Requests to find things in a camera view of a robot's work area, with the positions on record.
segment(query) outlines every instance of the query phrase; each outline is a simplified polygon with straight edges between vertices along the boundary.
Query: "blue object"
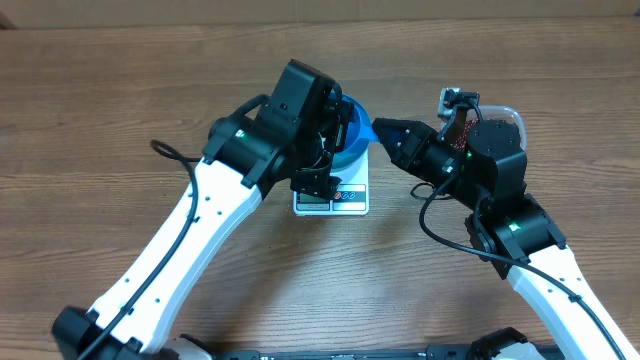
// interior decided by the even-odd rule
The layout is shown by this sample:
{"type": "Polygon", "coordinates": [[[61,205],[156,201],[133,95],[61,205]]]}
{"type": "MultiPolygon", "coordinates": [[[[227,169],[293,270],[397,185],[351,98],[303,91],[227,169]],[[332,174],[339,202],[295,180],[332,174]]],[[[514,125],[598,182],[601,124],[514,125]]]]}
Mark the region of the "blue object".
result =
{"type": "Polygon", "coordinates": [[[349,95],[342,95],[342,99],[352,103],[354,110],[349,119],[344,149],[333,155],[332,171],[340,171],[353,164],[367,151],[371,141],[380,142],[371,128],[371,120],[364,107],[349,95]]]}

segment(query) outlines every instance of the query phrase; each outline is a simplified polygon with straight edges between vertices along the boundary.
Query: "kitchen scale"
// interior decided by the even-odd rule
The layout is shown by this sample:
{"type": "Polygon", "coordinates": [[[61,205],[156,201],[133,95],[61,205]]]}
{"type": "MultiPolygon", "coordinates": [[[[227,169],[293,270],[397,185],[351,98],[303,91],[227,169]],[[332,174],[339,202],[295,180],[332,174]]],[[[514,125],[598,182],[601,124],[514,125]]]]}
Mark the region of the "kitchen scale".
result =
{"type": "Polygon", "coordinates": [[[369,212],[369,153],[371,141],[378,141],[371,129],[371,120],[355,99],[342,99],[354,105],[347,129],[344,150],[333,156],[331,176],[342,181],[332,200],[293,193],[293,209],[300,216],[366,215],[369,212]]]}

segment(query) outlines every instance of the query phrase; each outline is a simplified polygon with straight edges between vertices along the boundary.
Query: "wooden tabletop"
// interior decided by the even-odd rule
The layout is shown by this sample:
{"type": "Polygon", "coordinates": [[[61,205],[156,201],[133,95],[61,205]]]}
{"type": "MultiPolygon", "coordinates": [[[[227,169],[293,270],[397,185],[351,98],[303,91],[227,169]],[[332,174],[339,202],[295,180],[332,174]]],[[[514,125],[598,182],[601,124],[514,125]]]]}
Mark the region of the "wooden tabletop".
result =
{"type": "MultiPolygon", "coordinates": [[[[59,359],[58,313],[90,306],[173,209],[186,173],[149,140],[198,156],[212,122],[270,94],[291,58],[373,117],[439,126],[446,86],[520,111],[528,190],[640,348],[638,39],[637,18],[0,31],[0,358],[59,359]]],[[[373,145],[365,217],[296,217],[278,184],[173,333],[262,351],[416,348],[507,326],[551,342],[491,265],[420,231],[417,182],[373,145]]],[[[468,244],[469,213],[438,202],[428,222],[468,244]]]]}

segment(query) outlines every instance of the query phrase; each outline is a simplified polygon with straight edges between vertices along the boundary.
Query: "transparent container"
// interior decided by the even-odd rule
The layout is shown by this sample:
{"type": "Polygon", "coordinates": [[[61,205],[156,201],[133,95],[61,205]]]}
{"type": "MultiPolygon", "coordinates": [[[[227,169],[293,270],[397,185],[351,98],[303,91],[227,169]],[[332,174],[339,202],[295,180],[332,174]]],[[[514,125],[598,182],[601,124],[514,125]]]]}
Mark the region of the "transparent container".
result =
{"type": "MultiPolygon", "coordinates": [[[[507,123],[518,125],[520,130],[520,147],[522,150],[527,150],[527,131],[524,126],[524,119],[514,109],[508,106],[502,105],[480,105],[480,111],[482,112],[482,118],[484,120],[502,120],[507,123]]],[[[477,119],[476,112],[472,109],[467,112],[467,121],[477,119]]]]}

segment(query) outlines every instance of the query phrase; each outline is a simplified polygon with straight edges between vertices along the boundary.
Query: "robotic arm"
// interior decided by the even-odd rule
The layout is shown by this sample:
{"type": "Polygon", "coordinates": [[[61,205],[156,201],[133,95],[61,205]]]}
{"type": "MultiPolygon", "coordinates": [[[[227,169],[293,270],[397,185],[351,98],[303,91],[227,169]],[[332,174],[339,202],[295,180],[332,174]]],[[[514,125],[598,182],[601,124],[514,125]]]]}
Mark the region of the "robotic arm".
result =
{"type": "Polygon", "coordinates": [[[423,230],[491,261],[536,311],[567,358],[640,359],[589,288],[565,236],[525,194],[527,157],[517,125],[482,119],[478,101],[478,93],[444,89],[439,116],[446,125],[440,132],[420,121],[373,123],[391,162],[436,189],[421,212],[423,230]],[[472,109],[477,122],[466,121],[472,109]],[[424,223],[428,204],[444,193],[474,209],[465,220],[473,248],[437,236],[424,223]]]}
{"type": "Polygon", "coordinates": [[[181,155],[165,153],[186,164],[192,184],[88,312],[68,307],[58,316],[52,332],[64,358],[211,359],[194,342],[165,344],[178,310],[225,239],[276,182],[291,179],[294,191],[333,197],[340,179],[330,170],[344,144],[349,106],[333,79],[292,60],[270,97],[257,96],[214,124],[193,171],[181,155]],[[255,120],[248,118],[257,107],[255,120]]]}

